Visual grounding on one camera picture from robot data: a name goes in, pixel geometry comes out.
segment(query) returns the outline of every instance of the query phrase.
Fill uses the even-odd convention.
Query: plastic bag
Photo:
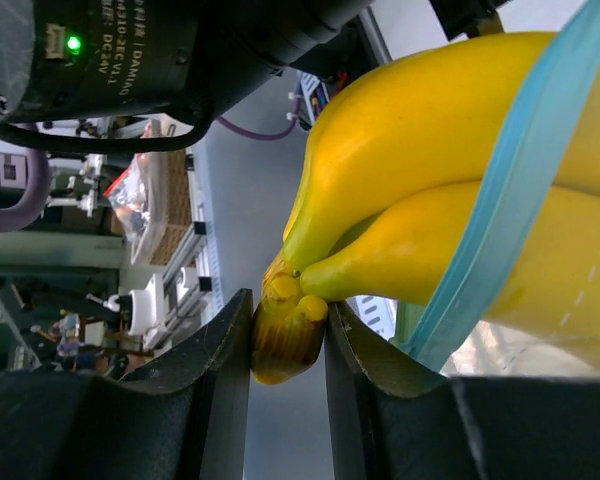
[[[152,124],[147,123],[143,138],[152,135]],[[151,220],[147,194],[149,154],[135,155],[129,167],[104,193],[120,220],[127,240],[138,242]]]
[[[502,359],[537,344],[600,371],[600,185],[598,192],[552,187],[558,171],[569,175],[563,159],[574,132],[597,136],[599,68],[600,0],[590,0],[521,88],[453,260],[401,345],[429,368],[440,370],[460,347],[471,355],[497,344],[510,349],[498,353]],[[579,157],[600,176],[600,145],[586,147],[591,158]],[[545,272],[551,278],[543,281]],[[497,328],[478,326],[481,319]],[[503,331],[517,347],[495,338]],[[558,372],[540,362],[532,373]]]

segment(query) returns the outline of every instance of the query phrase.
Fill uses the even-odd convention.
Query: clear plastic bag
[[[600,0],[519,91],[462,241],[401,348],[434,370],[600,374]]]
[[[160,135],[160,123],[149,121],[143,137]],[[150,262],[166,230],[165,164],[164,153],[137,154],[104,194],[131,244],[134,265]]]

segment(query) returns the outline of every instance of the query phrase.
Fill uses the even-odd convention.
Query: green led light
[[[67,40],[67,48],[69,49],[69,51],[71,53],[73,53],[74,55],[77,55],[80,53],[80,49],[82,48],[82,42],[80,41],[80,39],[78,37],[76,37],[75,35],[72,35]]]

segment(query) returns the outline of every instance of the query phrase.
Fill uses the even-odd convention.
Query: yellow banana
[[[479,182],[429,189],[386,210],[354,242],[308,267],[306,294],[365,294],[426,305],[459,243]],[[600,197],[552,187],[485,319],[532,334],[600,369]]]
[[[327,313],[324,300],[302,296],[297,279],[284,274],[271,279],[255,313],[251,369],[256,380],[281,383],[313,365]]]
[[[518,88],[553,36],[452,44],[380,67],[336,97],[309,140],[283,247],[289,268],[327,257],[348,228],[409,195],[480,180]],[[556,184],[600,195],[600,86]]]

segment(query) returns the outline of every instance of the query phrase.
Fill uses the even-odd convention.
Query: purple handle
[[[21,126],[38,131],[35,124]],[[51,190],[51,170],[44,152],[27,149],[27,187],[20,201],[9,208],[0,208],[0,233],[22,230],[31,225],[45,208]]]

